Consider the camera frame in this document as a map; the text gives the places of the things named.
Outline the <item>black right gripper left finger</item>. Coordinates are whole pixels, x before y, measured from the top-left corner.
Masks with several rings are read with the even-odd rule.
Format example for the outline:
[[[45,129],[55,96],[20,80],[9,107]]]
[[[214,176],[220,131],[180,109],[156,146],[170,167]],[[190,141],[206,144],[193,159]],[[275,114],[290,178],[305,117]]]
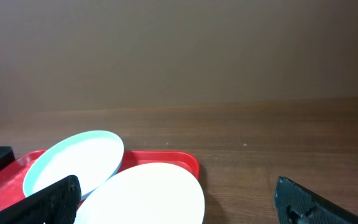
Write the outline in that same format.
[[[73,224],[81,200],[75,175],[32,194],[0,211],[0,224]]]

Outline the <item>white plate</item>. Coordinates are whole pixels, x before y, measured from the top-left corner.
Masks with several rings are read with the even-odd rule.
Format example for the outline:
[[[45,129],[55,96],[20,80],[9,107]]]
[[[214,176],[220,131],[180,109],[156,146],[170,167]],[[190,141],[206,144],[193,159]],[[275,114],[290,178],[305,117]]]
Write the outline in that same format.
[[[186,169],[154,162],[124,170],[82,203],[75,224],[202,224],[204,193]]]

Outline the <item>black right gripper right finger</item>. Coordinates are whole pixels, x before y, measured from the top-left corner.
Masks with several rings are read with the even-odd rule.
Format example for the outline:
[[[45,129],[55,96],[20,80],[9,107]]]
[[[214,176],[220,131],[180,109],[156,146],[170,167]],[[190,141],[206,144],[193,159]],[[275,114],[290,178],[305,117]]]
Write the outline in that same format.
[[[358,216],[280,176],[273,201],[280,224],[358,224]]]

